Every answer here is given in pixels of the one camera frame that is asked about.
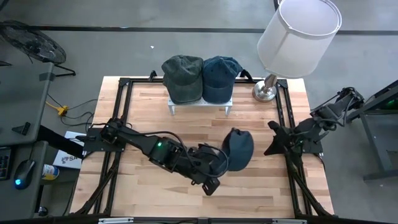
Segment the white lamp shade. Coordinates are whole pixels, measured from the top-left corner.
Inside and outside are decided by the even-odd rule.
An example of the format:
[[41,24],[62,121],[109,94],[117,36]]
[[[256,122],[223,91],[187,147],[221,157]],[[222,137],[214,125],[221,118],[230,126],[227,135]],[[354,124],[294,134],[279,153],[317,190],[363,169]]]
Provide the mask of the white lamp shade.
[[260,60],[279,77],[309,75],[340,27],[341,14],[329,0],[283,0],[257,44]]

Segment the keyboard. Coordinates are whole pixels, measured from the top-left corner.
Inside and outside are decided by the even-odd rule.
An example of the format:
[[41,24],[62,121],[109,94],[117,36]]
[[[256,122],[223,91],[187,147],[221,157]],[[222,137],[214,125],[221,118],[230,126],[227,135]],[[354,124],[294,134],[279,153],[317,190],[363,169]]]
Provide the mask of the keyboard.
[[11,174],[11,148],[0,147],[0,180],[10,179]]

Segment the blue baseball cap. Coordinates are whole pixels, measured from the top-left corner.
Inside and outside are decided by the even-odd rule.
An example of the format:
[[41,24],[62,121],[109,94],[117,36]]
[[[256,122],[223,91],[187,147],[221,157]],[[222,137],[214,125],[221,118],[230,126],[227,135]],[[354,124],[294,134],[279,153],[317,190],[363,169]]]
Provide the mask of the blue baseball cap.
[[243,68],[232,57],[215,56],[205,60],[202,97],[209,103],[226,103],[232,97],[235,78]]

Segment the silver lamp base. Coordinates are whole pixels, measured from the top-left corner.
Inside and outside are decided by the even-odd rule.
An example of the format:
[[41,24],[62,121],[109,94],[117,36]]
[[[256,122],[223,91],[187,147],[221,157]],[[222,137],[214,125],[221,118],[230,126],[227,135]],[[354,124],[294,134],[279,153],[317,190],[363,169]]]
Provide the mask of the silver lamp base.
[[276,81],[275,75],[269,75],[265,80],[257,82],[252,91],[254,99],[262,103],[273,100],[276,96]]

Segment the can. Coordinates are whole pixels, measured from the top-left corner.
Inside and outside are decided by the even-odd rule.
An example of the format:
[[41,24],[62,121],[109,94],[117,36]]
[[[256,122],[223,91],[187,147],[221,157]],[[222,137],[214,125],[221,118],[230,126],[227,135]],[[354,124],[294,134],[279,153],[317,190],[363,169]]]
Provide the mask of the can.
[[55,180],[60,175],[60,169],[55,166],[44,164],[42,179],[43,180]]

